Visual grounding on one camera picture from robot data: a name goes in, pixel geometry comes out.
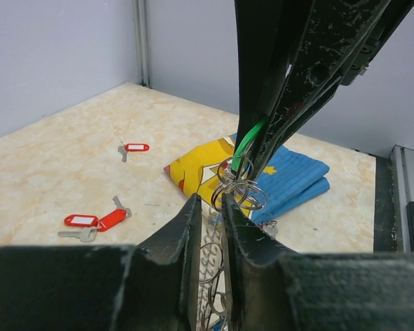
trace blue towel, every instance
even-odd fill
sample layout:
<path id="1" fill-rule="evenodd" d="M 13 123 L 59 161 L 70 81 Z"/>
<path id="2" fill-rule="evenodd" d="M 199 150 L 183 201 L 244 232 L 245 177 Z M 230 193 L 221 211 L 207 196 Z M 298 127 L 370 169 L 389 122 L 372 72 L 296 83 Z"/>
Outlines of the blue towel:
<path id="1" fill-rule="evenodd" d="M 268 202 L 263 209 L 252 213 L 252 221 L 263 224 L 325 193 L 330 189 L 324 177 L 329 170 L 324 162 L 282 146 L 257 179 Z"/>

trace key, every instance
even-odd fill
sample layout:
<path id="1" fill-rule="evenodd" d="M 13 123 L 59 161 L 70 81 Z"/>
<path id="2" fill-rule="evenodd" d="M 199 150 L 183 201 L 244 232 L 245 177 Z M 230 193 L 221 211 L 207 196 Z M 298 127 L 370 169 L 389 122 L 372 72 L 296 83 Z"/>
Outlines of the key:
<path id="1" fill-rule="evenodd" d="M 118 208 L 118 209 L 124 209 L 125 211 L 126 211 L 126 218 L 128 219 L 129 217 L 131 217 L 132 216 L 132 210 L 130 210 L 130 208 L 126 208 L 126 207 L 124 207 L 122 204 L 121 204 L 121 202 L 119 201 L 119 199 L 118 199 L 118 197 L 117 196 L 115 196 L 115 197 L 113 197 L 113 202 L 115 202 L 115 205 L 116 205 L 116 207 Z"/>
<path id="2" fill-rule="evenodd" d="M 279 232 L 276 221 L 269 221 L 267 223 L 264 223 L 262 226 L 262 230 L 267 232 L 272 238 L 275 238 L 275 239 L 276 239 L 276 234 Z"/>
<path id="3" fill-rule="evenodd" d="M 123 158 L 121 159 L 124 163 L 127 162 L 127 150 L 124 148 L 124 146 L 118 147 L 118 152 L 123 155 Z"/>
<path id="4" fill-rule="evenodd" d="M 80 239 L 82 243 L 89 243 L 95 240 L 97 236 L 98 227 L 93 226 L 84 228 L 82 231 L 60 231 L 59 237 L 74 237 Z"/>

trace red key tag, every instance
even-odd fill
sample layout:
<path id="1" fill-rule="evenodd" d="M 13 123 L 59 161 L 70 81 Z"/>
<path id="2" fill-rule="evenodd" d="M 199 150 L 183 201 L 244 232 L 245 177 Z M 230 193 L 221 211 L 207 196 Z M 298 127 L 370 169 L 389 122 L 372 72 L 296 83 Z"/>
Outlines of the red key tag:
<path id="1" fill-rule="evenodd" d="M 68 226 L 82 226 L 88 228 L 90 226 L 98 225 L 98 217 L 92 215 L 69 215 L 64 219 L 64 224 Z"/>
<path id="2" fill-rule="evenodd" d="M 145 152 L 149 150 L 147 143 L 127 143 L 124 145 L 124 149 L 128 152 Z"/>
<path id="3" fill-rule="evenodd" d="M 98 232 L 104 232 L 113 228 L 118 223 L 122 222 L 126 218 L 127 212 L 124 209 L 116 209 L 109 215 L 106 215 L 99 220 Z"/>

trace yellow patterned fabric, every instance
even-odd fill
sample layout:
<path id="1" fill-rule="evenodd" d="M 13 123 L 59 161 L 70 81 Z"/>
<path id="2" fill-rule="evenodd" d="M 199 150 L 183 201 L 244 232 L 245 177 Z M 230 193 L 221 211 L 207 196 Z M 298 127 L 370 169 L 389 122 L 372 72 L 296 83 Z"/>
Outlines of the yellow patterned fabric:
<path id="1" fill-rule="evenodd" d="M 187 197 L 196 192 L 211 206 L 213 191 L 219 185 L 217 169 L 225 159 L 233 156 L 234 149 L 232 136 L 220 138 L 194 148 L 166 166 L 164 171 Z"/>

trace beige marble surface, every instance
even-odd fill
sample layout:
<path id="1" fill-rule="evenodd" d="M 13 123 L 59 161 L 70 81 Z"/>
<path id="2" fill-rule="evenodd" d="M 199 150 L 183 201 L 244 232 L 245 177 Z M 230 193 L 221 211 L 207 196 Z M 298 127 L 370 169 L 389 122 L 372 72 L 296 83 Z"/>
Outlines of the beige marble surface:
<path id="1" fill-rule="evenodd" d="M 163 167 L 236 131 L 237 116 L 124 84 L 0 139 L 0 245 L 80 244 L 59 238 L 69 214 L 102 217 L 117 195 L 132 217 L 93 243 L 139 243 L 186 198 Z M 121 162 L 124 143 L 148 143 Z M 326 162 L 331 189 L 278 219 L 277 239 L 299 252 L 373 249 L 374 158 L 300 134 L 287 147 Z"/>

